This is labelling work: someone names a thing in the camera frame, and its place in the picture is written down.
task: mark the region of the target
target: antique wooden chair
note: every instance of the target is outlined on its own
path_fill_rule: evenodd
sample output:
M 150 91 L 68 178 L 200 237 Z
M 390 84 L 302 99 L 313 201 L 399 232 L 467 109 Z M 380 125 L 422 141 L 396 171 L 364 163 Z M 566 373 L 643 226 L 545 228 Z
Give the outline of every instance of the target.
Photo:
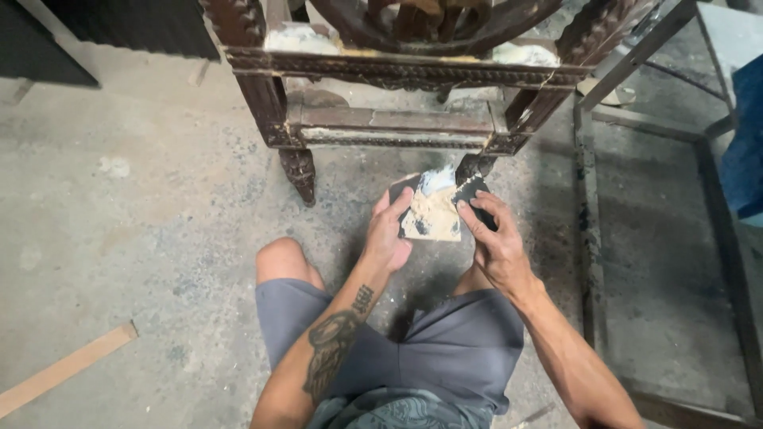
M 496 156 L 513 156 L 628 34 L 655 0 L 591 0 L 554 40 L 517 37 L 556 11 L 561 0 L 312 0 L 338 35 L 294 23 L 285 0 L 199 0 L 213 24 L 246 103 L 268 147 L 278 149 L 289 181 L 315 204 L 310 145 L 452 148 L 470 152 L 459 181 L 487 175 Z M 397 14 L 391 5 L 399 4 Z M 506 42 L 538 45 L 554 66 L 503 64 Z M 383 89 L 438 92 L 503 86 L 520 91 L 503 105 L 467 111 L 380 111 L 287 100 L 284 77 L 324 77 Z

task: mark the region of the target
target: metal table frame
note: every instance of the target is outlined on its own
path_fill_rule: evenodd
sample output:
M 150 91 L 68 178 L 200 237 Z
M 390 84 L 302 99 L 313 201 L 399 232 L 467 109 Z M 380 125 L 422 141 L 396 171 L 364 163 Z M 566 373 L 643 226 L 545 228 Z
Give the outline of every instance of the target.
M 688 402 L 642 392 L 634 382 L 623 380 L 639 413 L 646 419 L 679 429 L 701 428 L 753 428 L 763 427 L 763 360 L 758 327 L 763 332 L 763 314 L 756 314 L 751 299 L 747 276 L 740 251 L 736 222 L 726 204 L 716 170 L 710 141 L 735 127 L 733 110 L 728 116 L 702 131 L 695 126 L 656 118 L 618 108 L 599 105 L 599 102 L 642 65 L 657 49 L 682 29 L 692 18 L 699 16 L 695 0 L 681 0 L 654 29 L 648 33 L 582 100 L 576 102 L 575 152 L 578 169 L 578 198 L 580 204 L 580 230 L 583 246 L 583 325 L 588 343 L 609 363 L 607 344 L 606 295 L 604 268 L 601 263 L 601 233 L 597 195 L 596 160 L 594 154 L 593 121 L 618 124 L 637 131 L 656 134 L 691 144 L 697 158 L 705 204 L 713 226 L 723 269 L 726 290 L 729 292 L 736 331 L 745 363 L 745 371 L 752 395 L 755 416 L 739 417 L 724 411 L 692 405 Z M 716 71 L 722 81 L 726 97 L 730 88 L 720 75 L 717 55 L 702 20 L 703 35 L 708 43 Z

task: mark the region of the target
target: forearm tattoo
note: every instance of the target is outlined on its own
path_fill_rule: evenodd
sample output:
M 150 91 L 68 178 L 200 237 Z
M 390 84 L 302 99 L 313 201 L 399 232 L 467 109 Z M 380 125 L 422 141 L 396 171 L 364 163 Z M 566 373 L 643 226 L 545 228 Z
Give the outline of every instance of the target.
M 302 390 L 310 395 L 316 407 L 355 342 L 355 331 L 365 319 L 362 316 L 368 311 L 373 297 L 371 288 L 360 286 L 350 310 L 330 315 L 307 333 L 313 356 L 307 366 L 307 378 Z

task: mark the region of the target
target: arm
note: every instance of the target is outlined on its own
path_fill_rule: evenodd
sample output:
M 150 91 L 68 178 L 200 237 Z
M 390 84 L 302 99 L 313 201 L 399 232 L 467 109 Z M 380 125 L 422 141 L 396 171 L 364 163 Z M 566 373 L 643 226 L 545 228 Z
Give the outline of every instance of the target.
M 358 263 L 326 310 L 273 370 L 255 407 L 251 429 L 297 429 L 310 421 L 353 345 L 357 328 L 368 318 L 391 273 L 410 255 L 410 241 L 398 238 L 398 218 L 412 197 L 413 190 L 406 188 L 390 205 L 386 192 L 374 207 Z
M 479 192 L 471 201 L 494 216 L 490 231 L 464 202 L 458 210 L 475 236 L 475 265 L 511 300 L 533 339 L 543 369 L 578 426 L 642 429 L 644 424 L 625 389 L 604 362 L 567 322 L 533 275 L 509 208 L 498 197 Z

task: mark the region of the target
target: shorts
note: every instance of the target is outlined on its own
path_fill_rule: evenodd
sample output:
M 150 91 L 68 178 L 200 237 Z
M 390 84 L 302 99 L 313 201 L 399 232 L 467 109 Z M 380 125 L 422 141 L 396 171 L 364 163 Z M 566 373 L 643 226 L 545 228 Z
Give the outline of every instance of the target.
M 332 296 L 297 279 L 256 287 L 257 316 L 271 368 L 324 312 Z M 401 343 L 367 324 L 357 330 L 328 398 L 354 397 L 380 387 L 424 389 L 445 402 L 505 414 L 506 384 L 524 345 L 524 324 L 496 289 L 452 297 L 416 311 Z

